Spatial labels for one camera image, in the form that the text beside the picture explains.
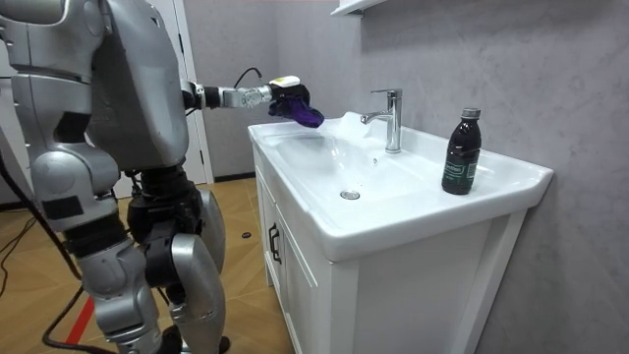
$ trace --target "sink drain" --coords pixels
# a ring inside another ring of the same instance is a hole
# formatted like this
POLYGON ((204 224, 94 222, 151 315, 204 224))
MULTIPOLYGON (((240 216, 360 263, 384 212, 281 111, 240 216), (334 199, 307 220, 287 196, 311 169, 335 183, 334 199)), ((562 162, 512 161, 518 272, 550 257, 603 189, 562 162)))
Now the sink drain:
POLYGON ((360 197, 361 197, 361 194, 356 191, 347 190, 347 191, 341 192, 341 198, 346 199, 348 201, 355 201, 356 199, 360 197))

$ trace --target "faucet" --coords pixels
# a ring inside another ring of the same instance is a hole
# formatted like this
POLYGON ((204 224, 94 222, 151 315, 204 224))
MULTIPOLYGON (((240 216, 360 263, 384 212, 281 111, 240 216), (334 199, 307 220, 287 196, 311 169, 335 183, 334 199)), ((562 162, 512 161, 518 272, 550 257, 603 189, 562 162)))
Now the faucet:
POLYGON ((387 109, 381 112, 363 114, 361 123, 369 124, 374 119, 386 120, 386 152, 399 153, 402 148, 402 89, 377 89, 372 93, 386 92, 387 109))

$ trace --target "white sink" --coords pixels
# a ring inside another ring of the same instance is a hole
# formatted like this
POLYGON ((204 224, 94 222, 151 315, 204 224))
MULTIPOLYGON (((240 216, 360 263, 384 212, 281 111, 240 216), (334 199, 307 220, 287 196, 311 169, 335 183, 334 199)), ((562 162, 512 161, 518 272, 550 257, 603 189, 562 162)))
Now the white sink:
POLYGON ((386 123, 364 125, 357 113, 316 130, 292 122, 249 129, 335 262, 526 210, 540 202, 553 173, 483 150, 472 192, 453 196, 441 189, 444 138, 404 128, 403 151, 388 154, 386 123), (346 190, 360 198, 341 198, 346 190))

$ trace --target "wooden floor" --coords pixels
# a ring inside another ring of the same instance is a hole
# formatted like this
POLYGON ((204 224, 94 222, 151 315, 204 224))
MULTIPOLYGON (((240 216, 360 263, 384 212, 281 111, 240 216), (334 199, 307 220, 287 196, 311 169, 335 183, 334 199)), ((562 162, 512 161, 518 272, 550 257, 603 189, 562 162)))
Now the wooden floor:
MULTIPOLYGON (((241 180, 200 186, 210 189, 223 212, 227 228, 227 256, 222 273, 227 298, 225 335, 232 339, 231 354, 293 353, 279 304, 272 288, 266 286, 259 235, 256 180, 241 180), (243 239, 244 232, 253 236, 243 239)), ((128 200, 120 202, 126 219, 128 200)), ((15 237, 30 219, 28 212, 0 213, 0 248, 15 237)), ((0 353, 69 353, 41 343, 41 335, 77 291, 61 256, 36 224, 6 261, 7 290, 0 299, 0 353)), ((86 295, 53 332, 65 341, 86 295)), ((155 294, 162 329, 171 325, 167 307, 155 294)), ((92 316, 82 344, 115 351, 105 342, 92 316)))

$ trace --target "bottle cap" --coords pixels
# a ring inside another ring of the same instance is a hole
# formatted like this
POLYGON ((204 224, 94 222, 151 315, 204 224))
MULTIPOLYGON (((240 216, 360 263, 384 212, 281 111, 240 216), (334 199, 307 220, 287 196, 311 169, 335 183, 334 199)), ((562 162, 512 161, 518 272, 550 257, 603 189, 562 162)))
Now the bottle cap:
POLYGON ((461 119, 479 119, 481 118, 481 110, 479 108, 464 108, 461 119))

